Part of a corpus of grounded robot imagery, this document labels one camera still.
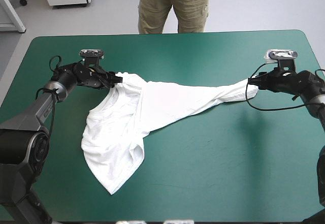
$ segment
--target white floor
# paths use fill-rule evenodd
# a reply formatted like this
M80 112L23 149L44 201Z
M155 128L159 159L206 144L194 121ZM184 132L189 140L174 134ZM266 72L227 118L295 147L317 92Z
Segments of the white floor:
M27 31L22 35L0 33L0 104L33 38L137 34L138 2L92 0L86 8L67 9L53 9L46 0L28 0L25 7L14 4ZM302 30L325 68L325 0L210 0L209 8L207 32ZM177 20L171 12L164 32L175 33L176 29Z

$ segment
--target person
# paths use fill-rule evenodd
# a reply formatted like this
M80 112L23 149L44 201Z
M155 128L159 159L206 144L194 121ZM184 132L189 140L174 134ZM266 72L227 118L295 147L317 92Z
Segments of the person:
M204 31L209 0L140 0L138 29L140 34L161 34L173 6L178 19L178 33Z

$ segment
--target caster wheel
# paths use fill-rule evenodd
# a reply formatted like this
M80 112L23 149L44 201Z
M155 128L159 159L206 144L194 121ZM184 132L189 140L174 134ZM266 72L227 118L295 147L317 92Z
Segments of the caster wheel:
M22 6L26 6L26 5L27 5L27 1L26 1L26 0L20 0L19 3L20 3Z

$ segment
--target green table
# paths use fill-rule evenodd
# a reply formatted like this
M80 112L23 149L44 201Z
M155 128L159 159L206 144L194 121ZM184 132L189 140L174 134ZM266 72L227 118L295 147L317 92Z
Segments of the green table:
M84 48L103 49L102 66L108 71L184 85L238 82L264 63L264 53L272 48L298 51L297 71L319 69L298 30L39 37L0 108L0 122L34 100L51 77L49 58L61 55L62 64L76 62ZM152 132L144 140L143 164L109 195L80 147L88 111L106 94L104 89L77 87L57 104L50 153L34 185L55 220L298 221L321 209L316 163L324 135L318 120L304 108L260 112L245 102L222 104ZM260 91L252 103L275 108L301 100ZM0 219L10 219L3 207Z

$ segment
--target white t-shirt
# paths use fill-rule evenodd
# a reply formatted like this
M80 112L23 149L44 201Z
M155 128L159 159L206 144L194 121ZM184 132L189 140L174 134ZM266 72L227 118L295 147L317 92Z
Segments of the white t-shirt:
M82 149L98 181L114 194L144 160L143 138L153 130L223 102L244 101L247 80L220 87L146 82L118 73L123 83L89 112ZM248 86L248 97L258 88Z

